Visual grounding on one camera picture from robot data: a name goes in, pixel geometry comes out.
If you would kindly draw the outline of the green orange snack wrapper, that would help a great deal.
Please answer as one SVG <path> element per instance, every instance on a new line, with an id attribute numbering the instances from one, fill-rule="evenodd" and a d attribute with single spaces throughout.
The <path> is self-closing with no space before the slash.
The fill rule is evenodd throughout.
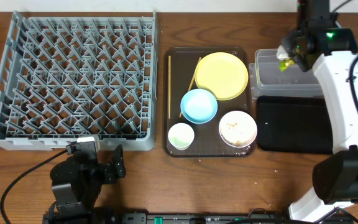
<path id="1" fill-rule="evenodd" d="M 288 67 L 292 66 L 293 64 L 295 64 L 295 62 L 291 58 L 282 60 L 279 64 L 279 69 L 281 72 L 284 72 Z"/>

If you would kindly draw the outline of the small white cup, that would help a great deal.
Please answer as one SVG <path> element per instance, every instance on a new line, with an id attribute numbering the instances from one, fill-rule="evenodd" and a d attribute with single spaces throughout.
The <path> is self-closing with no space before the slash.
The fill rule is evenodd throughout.
<path id="1" fill-rule="evenodd" d="M 184 151 L 189 148 L 194 141 L 195 132 L 193 128 L 186 123 L 174 124 L 168 130 L 168 141 L 176 149 Z"/>

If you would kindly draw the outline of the white bowl with food residue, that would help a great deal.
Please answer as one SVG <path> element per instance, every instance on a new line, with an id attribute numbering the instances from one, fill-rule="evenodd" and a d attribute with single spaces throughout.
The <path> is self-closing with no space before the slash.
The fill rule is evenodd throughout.
<path id="1" fill-rule="evenodd" d="M 218 131 L 227 145 L 243 148 L 255 141 L 257 124 L 254 118 L 244 111 L 230 111 L 220 119 Z"/>

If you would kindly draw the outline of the white napkin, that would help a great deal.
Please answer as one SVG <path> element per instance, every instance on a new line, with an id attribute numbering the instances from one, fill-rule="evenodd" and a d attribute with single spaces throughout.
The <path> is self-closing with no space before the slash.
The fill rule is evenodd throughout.
<path id="1" fill-rule="evenodd" d="M 290 58 L 286 48 L 282 45 L 280 45 L 277 49 L 276 58 L 280 61 L 288 60 Z"/>

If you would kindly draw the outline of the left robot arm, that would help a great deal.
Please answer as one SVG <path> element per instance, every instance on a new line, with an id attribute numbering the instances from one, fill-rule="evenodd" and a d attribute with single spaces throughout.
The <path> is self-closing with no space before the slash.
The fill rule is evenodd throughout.
<path id="1" fill-rule="evenodd" d="M 113 150 L 111 161 L 98 162 L 94 142 L 72 142 L 67 145 L 70 155 L 50 171 L 55 202 L 42 222 L 53 223 L 121 223 L 120 216 L 109 207 L 95 207 L 105 184 L 115 184 L 126 176 L 123 148 Z"/>

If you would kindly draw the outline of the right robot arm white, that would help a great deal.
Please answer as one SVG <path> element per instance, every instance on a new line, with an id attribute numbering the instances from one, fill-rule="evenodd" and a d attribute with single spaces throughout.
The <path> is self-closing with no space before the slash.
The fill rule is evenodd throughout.
<path id="1" fill-rule="evenodd" d="M 313 169 L 312 188 L 288 213 L 320 223 L 358 203 L 358 47 L 350 29 L 297 27 L 282 40 L 289 59 L 313 71 L 323 91 L 333 134 L 333 155 Z"/>

